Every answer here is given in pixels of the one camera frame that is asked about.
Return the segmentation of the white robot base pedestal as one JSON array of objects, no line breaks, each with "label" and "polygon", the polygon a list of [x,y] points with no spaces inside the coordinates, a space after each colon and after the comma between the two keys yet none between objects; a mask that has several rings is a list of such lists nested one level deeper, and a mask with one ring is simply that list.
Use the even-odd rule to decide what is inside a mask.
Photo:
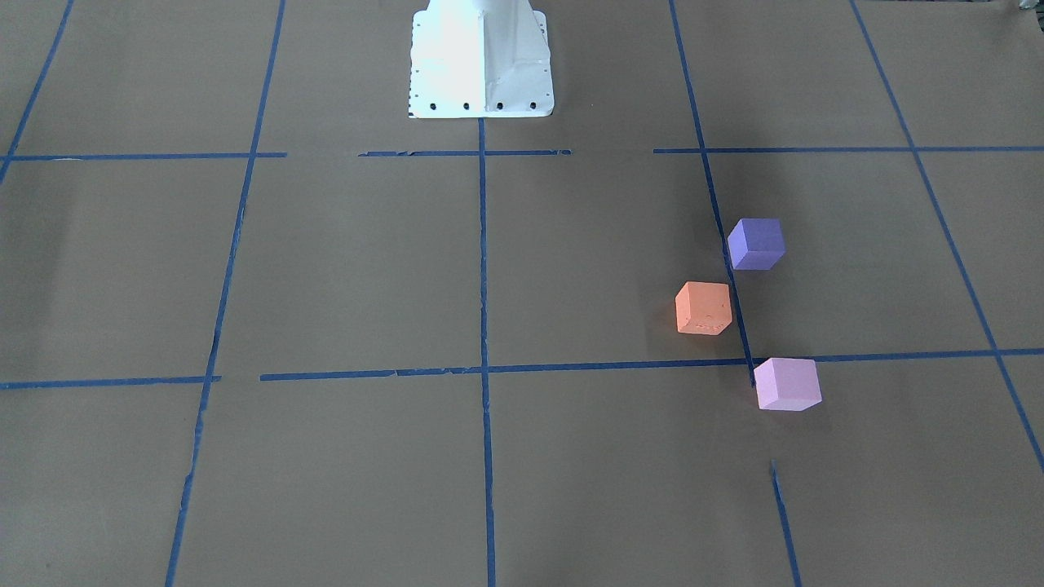
[{"label": "white robot base pedestal", "polygon": [[551,41],[529,1],[430,1],[411,23],[408,116],[548,117]]}]

